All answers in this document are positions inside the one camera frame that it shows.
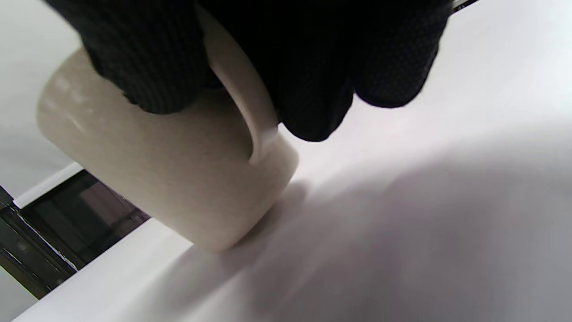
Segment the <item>white surface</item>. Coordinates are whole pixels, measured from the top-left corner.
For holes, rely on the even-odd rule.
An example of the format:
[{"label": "white surface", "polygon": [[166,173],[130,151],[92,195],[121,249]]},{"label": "white surface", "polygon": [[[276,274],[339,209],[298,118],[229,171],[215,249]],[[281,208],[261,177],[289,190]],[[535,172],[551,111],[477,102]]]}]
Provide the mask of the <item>white surface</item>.
[{"label": "white surface", "polygon": [[34,114],[43,85],[79,40],[39,0],[2,0],[0,39],[0,186],[18,198],[72,162],[43,138]]},{"label": "white surface", "polygon": [[38,300],[0,267],[0,322],[10,322]]},{"label": "white surface", "polygon": [[480,0],[408,108],[292,139],[294,181],[239,247],[151,220],[17,321],[570,321],[570,21]]}]

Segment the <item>hand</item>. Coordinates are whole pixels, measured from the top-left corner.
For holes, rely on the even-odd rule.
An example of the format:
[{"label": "hand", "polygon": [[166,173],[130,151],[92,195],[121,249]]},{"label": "hand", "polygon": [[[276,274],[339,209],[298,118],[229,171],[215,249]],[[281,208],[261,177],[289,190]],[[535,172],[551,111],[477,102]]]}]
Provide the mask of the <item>hand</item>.
[{"label": "hand", "polygon": [[[153,113],[179,111],[208,68],[191,0],[46,0],[80,33],[95,69]],[[400,107],[421,90],[452,0],[204,0],[264,80],[296,136],[326,139],[353,93]]]}]

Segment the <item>ceramic mug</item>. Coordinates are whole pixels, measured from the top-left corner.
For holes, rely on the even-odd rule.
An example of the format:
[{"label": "ceramic mug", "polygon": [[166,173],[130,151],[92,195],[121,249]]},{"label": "ceramic mug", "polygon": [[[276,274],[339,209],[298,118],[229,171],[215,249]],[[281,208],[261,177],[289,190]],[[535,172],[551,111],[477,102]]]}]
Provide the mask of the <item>ceramic mug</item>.
[{"label": "ceramic mug", "polygon": [[225,91],[183,111],[146,113],[100,77],[84,50],[48,81],[37,121],[46,138],[142,211],[199,247],[224,250],[270,209],[298,163],[246,54],[197,8],[209,64]]}]

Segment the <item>white table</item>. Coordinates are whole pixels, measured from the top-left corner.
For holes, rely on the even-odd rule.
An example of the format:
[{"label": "white table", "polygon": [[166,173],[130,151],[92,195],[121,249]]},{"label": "white table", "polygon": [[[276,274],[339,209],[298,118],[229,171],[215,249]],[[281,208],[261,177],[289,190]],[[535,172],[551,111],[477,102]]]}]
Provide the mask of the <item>white table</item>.
[{"label": "white table", "polygon": [[570,321],[570,21],[480,0],[409,107],[290,137],[300,168],[237,248],[151,220],[17,322]]}]

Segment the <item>white mug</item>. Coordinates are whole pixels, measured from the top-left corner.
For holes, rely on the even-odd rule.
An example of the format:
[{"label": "white mug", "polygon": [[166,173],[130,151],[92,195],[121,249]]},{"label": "white mug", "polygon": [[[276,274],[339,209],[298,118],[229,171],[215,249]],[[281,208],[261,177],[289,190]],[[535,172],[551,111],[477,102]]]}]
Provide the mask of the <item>white mug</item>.
[{"label": "white mug", "polygon": [[75,52],[38,103],[41,132],[91,174],[195,245],[224,250],[270,209],[296,151],[277,131],[270,96],[246,54],[202,7],[209,64],[225,91],[183,111],[146,113]]}]

